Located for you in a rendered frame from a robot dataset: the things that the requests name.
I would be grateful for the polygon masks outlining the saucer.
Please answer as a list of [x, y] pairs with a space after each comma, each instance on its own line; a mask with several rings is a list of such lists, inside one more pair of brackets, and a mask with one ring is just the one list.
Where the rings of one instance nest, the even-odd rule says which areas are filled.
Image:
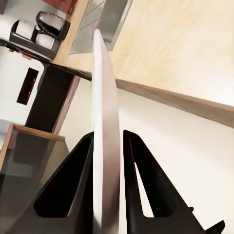
[[120, 129], [112, 62], [99, 29], [93, 37], [91, 132], [94, 132], [93, 234], [119, 234]]

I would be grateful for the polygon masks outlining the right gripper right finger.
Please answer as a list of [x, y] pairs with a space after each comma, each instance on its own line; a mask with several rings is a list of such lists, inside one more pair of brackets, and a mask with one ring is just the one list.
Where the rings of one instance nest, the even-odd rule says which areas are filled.
[[[142, 138], [123, 131], [127, 234], [207, 234]], [[141, 205], [137, 165], [154, 217]]]

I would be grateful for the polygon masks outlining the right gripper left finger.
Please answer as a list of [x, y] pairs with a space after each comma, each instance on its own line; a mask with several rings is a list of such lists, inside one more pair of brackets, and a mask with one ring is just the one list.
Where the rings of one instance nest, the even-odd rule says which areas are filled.
[[83, 136], [5, 234], [93, 234], [94, 132]]

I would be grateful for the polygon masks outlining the electric kettle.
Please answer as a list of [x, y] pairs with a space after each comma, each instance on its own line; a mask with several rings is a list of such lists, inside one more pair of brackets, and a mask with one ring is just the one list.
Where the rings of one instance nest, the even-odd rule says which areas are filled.
[[71, 25], [70, 22], [62, 17], [42, 11], [39, 11], [36, 17], [36, 22], [37, 26], [39, 26], [44, 32], [61, 40], [65, 39]]

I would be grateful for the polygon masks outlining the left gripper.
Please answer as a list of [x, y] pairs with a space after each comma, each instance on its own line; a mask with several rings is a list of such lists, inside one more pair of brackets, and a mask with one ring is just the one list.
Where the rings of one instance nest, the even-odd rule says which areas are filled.
[[[193, 207], [189, 207], [189, 209], [191, 211], [194, 211], [194, 208]], [[205, 231], [205, 233], [207, 234], [221, 234], [222, 231], [224, 230], [225, 228], [225, 222], [224, 220], [218, 222], [217, 224], [213, 225], [212, 227], [210, 227], [209, 229], [207, 229]]]

